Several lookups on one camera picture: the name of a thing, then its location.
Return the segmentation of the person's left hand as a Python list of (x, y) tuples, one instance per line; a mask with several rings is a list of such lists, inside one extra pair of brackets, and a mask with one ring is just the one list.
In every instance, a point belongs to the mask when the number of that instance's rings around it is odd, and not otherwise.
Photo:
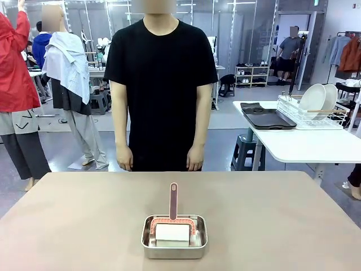
[(192, 146), (187, 154), (188, 171), (200, 171), (204, 163), (204, 146)]

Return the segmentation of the person's right hand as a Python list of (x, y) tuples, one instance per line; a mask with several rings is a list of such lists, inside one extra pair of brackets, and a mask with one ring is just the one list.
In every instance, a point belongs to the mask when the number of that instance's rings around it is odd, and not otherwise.
[(121, 169), (131, 172), (133, 168), (133, 153), (128, 146), (116, 147), (116, 158)]

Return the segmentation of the pink handled lint roller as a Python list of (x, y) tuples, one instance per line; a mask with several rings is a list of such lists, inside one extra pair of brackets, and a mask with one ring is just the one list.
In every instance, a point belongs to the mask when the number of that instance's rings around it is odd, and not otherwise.
[(156, 247), (189, 247), (191, 237), (196, 235), (196, 223), (190, 217), (178, 216), (178, 184), (169, 189), (168, 217), (153, 218), (149, 234), (153, 235)]

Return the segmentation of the person's left forearm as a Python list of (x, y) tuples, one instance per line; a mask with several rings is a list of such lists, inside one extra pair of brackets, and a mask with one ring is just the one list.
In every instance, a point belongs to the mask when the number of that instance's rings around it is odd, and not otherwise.
[(204, 148), (208, 133), (210, 116), (196, 118), (195, 136), (191, 148)]

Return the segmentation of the person's right forearm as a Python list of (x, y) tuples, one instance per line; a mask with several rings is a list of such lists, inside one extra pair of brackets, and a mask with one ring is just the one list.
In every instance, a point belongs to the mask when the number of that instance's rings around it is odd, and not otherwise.
[(129, 150), (127, 142), (127, 115), (116, 115), (113, 118), (115, 128), (115, 145), (117, 151)]

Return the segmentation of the grey plastic step stool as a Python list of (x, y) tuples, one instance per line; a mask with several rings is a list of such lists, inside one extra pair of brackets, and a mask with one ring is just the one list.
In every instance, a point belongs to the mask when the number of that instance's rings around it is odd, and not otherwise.
[(233, 170), (252, 171), (257, 142), (257, 138), (248, 141), (245, 134), (237, 137), (231, 161), (231, 168)]

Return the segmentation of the small grey plastic stool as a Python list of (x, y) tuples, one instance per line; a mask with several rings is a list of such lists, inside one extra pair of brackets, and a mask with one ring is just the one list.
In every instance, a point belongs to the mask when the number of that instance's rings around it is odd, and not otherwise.
[(111, 95), (109, 90), (100, 91), (90, 95), (91, 113), (93, 115), (105, 115), (111, 109)]

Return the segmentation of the person in black t-shirt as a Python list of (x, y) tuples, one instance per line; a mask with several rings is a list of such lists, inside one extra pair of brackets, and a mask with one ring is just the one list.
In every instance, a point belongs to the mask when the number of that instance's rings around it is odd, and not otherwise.
[(112, 37), (104, 77), (112, 116), (127, 115), (135, 172), (184, 172), (196, 118), (210, 116), (217, 72), (206, 34), (175, 0), (132, 0), (143, 18)]

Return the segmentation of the black plastic stool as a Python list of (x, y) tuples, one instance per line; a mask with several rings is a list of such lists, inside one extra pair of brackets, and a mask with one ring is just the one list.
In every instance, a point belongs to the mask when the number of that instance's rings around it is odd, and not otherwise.
[(233, 74), (228, 74), (220, 79), (220, 87), (218, 94), (220, 97), (229, 97), (235, 96), (235, 76)]

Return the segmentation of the white background workbench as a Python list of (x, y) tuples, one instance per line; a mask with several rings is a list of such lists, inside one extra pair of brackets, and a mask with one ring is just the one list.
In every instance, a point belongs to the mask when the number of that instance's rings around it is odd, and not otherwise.
[(104, 79), (104, 73), (105, 68), (95, 68), (95, 67), (89, 67), (90, 68), (90, 85), (91, 85), (91, 94), (93, 93), (99, 93), (103, 90), (109, 90), (110, 92), (110, 86), (109, 82)]

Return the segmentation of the rectangular steel tray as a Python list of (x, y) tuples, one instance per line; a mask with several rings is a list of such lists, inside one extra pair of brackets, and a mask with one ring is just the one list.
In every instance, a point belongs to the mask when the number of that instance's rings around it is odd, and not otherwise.
[(190, 217), (196, 223), (196, 235), (191, 237), (189, 247), (156, 247), (155, 238), (149, 234), (150, 224), (153, 218), (167, 217), (166, 215), (148, 216), (143, 224), (141, 244), (144, 248), (145, 256), (149, 259), (172, 259), (191, 260), (200, 259), (205, 253), (208, 244), (208, 233), (206, 222), (199, 215), (179, 215), (179, 217)]

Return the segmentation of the white shoe rack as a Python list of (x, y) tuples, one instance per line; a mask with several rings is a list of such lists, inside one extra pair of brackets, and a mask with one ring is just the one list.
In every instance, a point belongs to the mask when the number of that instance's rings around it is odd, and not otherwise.
[(269, 66), (261, 64), (253, 66), (238, 65), (235, 67), (235, 87), (265, 87), (268, 82), (269, 70)]

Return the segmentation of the white side table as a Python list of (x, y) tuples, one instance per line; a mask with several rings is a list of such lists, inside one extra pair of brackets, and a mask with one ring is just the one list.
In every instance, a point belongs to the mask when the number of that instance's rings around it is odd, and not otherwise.
[(257, 171), (262, 147), (282, 163), (314, 164), (313, 180), (320, 185), (328, 164), (360, 164), (361, 138), (341, 130), (257, 130), (248, 122), (258, 139), (253, 161)]

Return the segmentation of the mannequin in striped shirt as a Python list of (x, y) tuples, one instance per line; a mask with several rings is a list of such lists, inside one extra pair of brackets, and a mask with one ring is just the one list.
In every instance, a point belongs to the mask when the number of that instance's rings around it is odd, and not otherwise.
[(82, 41), (67, 31), (59, 5), (43, 6), (42, 28), (51, 33), (42, 73), (51, 81), (53, 106), (64, 112), (85, 156), (83, 165), (94, 162), (97, 169), (106, 168), (108, 160), (91, 115), (89, 65)]

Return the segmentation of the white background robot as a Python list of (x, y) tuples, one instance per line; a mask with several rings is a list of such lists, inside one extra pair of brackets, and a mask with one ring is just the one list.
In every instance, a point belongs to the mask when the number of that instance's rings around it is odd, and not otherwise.
[(96, 45), (96, 48), (98, 49), (98, 57), (101, 58), (101, 61), (104, 64), (107, 63), (110, 46), (111, 40), (109, 40), (107, 37), (98, 38), (98, 44)]

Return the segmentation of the person in blue hoodie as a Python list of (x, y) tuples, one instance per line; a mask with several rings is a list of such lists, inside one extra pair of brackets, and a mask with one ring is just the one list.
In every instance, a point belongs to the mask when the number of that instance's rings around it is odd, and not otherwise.
[(52, 35), (49, 32), (44, 32), (42, 30), (41, 21), (37, 22), (36, 28), (39, 34), (33, 40), (32, 54), (36, 60), (37, 65), (40, 67), (40, 69), (42, 69), (45, 62), (46, 46), (49, 44)]

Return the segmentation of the mannequin in red jacket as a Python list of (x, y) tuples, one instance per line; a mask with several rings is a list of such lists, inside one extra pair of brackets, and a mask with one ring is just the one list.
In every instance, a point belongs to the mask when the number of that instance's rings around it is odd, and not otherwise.
[(0, 12), (0, 137), (29, 191), (50, 167), (43, 151), (33, 112), (39, 97), (22, 52), (26, 49), (30, 24), (18, 0), (17, 26)]

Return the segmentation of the man in grey t-shirt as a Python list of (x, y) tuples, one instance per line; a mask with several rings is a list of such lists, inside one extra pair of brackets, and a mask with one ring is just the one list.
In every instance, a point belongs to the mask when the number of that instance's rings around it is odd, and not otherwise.
[(295, 58), (297, 57), (301, 38), (298, 36), (299, 26), (290, 27), (290, 35), (281, 44), (277, 54), (278, 61), (278, 85), (285, 85), (286, 80), (294, 70)]

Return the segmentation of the leg in dark trousers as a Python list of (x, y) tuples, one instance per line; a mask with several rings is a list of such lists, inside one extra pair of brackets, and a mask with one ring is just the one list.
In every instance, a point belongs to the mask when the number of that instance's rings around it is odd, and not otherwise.
[(348, 187), (353, 198), (361, 200), (361, 164), (355, 164), (347, 178)]

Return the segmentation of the black utility cart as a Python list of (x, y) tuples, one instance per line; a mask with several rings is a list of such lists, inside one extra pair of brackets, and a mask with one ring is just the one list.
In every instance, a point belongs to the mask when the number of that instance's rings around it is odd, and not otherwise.
[(361, 94), (361, 79), (347, 79), (346, 82), (337, 82), (338, 92), (337, 103), (353, 111), (356, 106), (356, 100)]

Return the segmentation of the hanging grey shirt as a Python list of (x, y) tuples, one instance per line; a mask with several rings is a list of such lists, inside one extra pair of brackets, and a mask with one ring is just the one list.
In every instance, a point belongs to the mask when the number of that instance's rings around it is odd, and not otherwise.
[(322, 57), (322, 63), (327, 62), (329, 65), (339, 66), (343, 49), (350, 40), (351, 38), (348, 36), (337, 36), (331, 38)]

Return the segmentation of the hanging orange jacket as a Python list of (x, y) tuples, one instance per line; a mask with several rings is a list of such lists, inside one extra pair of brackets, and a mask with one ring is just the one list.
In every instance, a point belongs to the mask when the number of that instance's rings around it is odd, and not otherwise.
[(344, 47), (338, 70), (342, 72), (358, 72), (361, 69), (361, 38), (353, 37)]

